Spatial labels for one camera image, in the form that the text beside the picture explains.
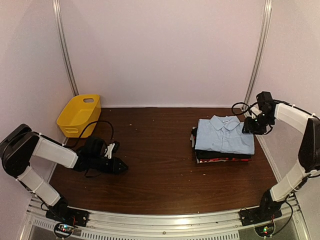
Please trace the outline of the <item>light blue long sleeve shirt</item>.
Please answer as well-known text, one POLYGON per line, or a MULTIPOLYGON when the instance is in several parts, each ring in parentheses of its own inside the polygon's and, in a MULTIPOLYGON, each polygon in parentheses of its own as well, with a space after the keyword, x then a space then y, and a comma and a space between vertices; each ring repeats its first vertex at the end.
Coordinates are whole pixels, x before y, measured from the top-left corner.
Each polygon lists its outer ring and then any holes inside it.
POLYGON ((227 154, 254 155, 251 133, 243 133, 244 123, 236 116, 212 116, 199 119, 195 138, 196 150, 227 154))

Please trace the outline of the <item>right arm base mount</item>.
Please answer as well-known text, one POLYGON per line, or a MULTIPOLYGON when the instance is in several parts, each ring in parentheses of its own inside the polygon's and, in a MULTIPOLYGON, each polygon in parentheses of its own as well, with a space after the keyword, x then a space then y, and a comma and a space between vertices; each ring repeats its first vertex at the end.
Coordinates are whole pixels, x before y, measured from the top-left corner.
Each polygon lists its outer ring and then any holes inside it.
POLYGON ((242 226, 268 222, 274 218, 280 218, 283 215, 281 210, 276 210, 274 213, 262 213, 259 207, 241 208, 238 214, 242 226))

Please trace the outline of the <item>red black plaid shirt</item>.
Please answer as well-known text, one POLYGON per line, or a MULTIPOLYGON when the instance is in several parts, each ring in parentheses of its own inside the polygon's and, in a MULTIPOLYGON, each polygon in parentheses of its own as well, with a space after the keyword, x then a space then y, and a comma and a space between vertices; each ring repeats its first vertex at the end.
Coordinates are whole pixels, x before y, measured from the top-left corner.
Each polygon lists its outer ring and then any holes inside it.
POLYGON ((250 162, 251 158, 195 158, 197 164, 219 163, 219 162, 250 162))

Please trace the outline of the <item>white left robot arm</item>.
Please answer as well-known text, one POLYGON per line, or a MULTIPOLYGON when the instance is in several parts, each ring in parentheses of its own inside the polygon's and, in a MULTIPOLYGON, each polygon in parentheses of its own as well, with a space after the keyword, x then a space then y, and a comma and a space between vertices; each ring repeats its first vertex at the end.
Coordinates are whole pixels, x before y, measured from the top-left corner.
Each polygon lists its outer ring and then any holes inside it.
POLYGON ((68 201, 34 169, 33 161, 45 160, 76 172, 118 175, 129 169, 115 155, 119 145, 95 136, 89 136, 80 147, 64 145, 22 123, 0 143, 0 160, 9 176, 52 208, 61 222, 67 222, 72 218, 68 201))

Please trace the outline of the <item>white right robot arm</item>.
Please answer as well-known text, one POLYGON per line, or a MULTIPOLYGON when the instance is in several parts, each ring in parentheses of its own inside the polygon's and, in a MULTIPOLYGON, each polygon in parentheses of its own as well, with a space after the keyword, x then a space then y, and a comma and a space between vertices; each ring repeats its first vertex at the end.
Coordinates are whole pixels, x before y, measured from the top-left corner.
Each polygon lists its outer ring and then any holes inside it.
POLYGON ((273 99, 268 91, 256 96, 256 102, 246 110, 250 116, 244 120, 244 134, 267 135, 281 121, 303 134, 297 160, 285 177, 267 190, 256 210, 259 220, 268 220, 289 195, 297 192, 310 178, 319 177, 320 170, 320 118, 293 104, 273 99))

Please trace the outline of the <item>black button shirt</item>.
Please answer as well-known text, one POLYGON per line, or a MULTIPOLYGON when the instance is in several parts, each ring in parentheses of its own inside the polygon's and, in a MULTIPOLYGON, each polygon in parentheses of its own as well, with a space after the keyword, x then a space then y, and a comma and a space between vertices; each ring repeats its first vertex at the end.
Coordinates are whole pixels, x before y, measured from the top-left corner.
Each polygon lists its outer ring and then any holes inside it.
POLYGON ((237 159, 246 159, 252 158, 252 155, 248 154, 236 154, 236 153, 223 153, 218 151, 207 151, 207 150, 197 150, 196 145, 196 136, 197 136, 197 127, 193 127, 191 130, 190 142, 191 147, 194 151, 194 155, 200 159, 215 159, 215 158, 237 158, 237 159))

